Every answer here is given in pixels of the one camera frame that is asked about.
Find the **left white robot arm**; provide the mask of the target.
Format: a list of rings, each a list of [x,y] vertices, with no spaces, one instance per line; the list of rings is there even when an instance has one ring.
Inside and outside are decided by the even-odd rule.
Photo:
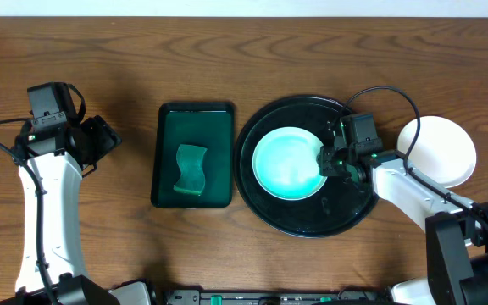
[[[78,201],[84,168],[95,169],[120,143],[100,116],[77,126],[41,118],[24,124],[11,149],[25,197],[25,238],[9,304],[118,303],[86,271]]]

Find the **green sponge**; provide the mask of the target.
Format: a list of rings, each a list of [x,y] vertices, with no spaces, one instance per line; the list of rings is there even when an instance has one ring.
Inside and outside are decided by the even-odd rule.
[[[205,147],[180,144],[176,152],[180,177],[173,186],[175,191],[193,196],[202,195],[206,185],[203,160],[207,150]]]

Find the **light green plate top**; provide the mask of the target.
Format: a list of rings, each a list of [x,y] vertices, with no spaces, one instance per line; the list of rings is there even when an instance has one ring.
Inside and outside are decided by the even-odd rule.
[[[327,181],[319,173],[322,141],[308,130],[281,127],[263,136],[252,154],[252,171],[270,195],[299,201],[318,192]]]

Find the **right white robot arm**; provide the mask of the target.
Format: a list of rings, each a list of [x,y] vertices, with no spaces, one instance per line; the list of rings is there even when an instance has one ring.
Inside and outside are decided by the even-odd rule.
[[[394,302],[488,304],[488,202],[447,190],[398,151],[358,156],[350,147],[321,147],[318,163],[323,176],[370,186],[424,231],[427,275],[394,285]]]

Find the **white plate with green stain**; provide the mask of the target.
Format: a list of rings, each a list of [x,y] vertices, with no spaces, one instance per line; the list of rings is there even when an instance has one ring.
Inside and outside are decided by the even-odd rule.
[[[441,186],[452,188],[473,174],[477,153],[460,125],[443,117],[424,116],[408,162]]]

